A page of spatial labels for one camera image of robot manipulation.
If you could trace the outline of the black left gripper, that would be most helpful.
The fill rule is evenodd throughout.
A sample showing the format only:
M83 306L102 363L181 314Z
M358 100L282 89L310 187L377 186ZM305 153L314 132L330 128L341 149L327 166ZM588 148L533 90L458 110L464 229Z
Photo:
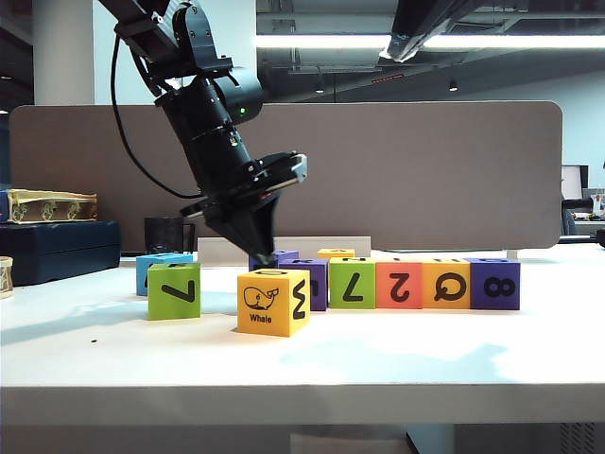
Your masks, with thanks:
M203 217L207 226L262 265L273 264L274 213L284 181L199 183L194 202L180 210L185 218Z

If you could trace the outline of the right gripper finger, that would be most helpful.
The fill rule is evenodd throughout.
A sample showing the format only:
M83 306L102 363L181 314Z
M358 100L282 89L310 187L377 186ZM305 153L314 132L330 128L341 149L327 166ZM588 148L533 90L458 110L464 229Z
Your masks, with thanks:
M455 23L476 9L473 0L422 1L422 22L416 36L417 46L423 47L434 36L452 29Z
M439 18L439 1L400 0L397 3L389 43L380 51L379 57L398 62L414 57L437 27Z

